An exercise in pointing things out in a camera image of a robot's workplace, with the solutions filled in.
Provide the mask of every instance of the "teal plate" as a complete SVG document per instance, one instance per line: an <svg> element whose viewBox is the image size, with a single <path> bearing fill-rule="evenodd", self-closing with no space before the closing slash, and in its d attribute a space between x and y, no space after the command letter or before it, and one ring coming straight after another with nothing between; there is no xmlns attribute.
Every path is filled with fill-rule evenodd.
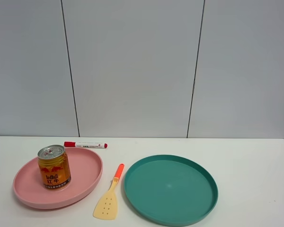
<svg viewBox="0 0 284 227"><path fill-rule="evenodd" d="M197 163L173 155L150 156L133 164L124 191L142 216L172 227L202 220L218 200L213 177Z"/></svg>

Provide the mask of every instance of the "can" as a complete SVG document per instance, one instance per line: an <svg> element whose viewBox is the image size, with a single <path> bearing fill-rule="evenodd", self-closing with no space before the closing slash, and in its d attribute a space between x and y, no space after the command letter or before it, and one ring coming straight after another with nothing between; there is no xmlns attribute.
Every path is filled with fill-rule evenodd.
<svg viewBox="0 0 284 227"><path fill-rule="evenodd" d="M67 154L61 145L51 145L38 152L38 165L43 185L48 190L59 190L71 181Z"/></svg>

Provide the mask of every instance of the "spatula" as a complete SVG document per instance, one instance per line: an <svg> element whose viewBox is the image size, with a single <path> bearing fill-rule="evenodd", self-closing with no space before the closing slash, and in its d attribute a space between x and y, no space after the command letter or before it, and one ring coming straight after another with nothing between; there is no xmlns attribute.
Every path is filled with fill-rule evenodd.
<svg viewBox="0 0 284 227"><path fill-rule="evenodd" d="M120 164L117 172L115 173L110 189L101 197L95 207L93 214L95 218L102 220L114 220L116 218L118 213L118 203L114 189L119 182L123 169L124 164Z"/></svg>

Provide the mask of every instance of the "orange handle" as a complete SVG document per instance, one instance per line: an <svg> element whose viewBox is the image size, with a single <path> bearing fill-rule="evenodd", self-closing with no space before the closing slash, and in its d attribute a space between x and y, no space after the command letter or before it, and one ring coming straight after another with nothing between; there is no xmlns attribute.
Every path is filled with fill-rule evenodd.
<svg viewBox="0 0 284 227"><path fill-rule="evenodd" d="M123 169L124 169L124 164L120 164L119 167L118 167L118 169L117 169L117 172L115 173L115 177L120 178Z"/></svg>

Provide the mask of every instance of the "red marker cap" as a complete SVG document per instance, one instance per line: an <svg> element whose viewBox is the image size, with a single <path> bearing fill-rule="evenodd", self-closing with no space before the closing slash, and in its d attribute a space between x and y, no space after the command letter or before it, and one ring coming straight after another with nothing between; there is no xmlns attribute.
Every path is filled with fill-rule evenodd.
<svg viewBox="0 0 284 227"><path fill-rule="evenodd" d="M66 148L74 148L76 146L76 143L75 142L66 141L66 142L64 142L64 146Z"/></svg>

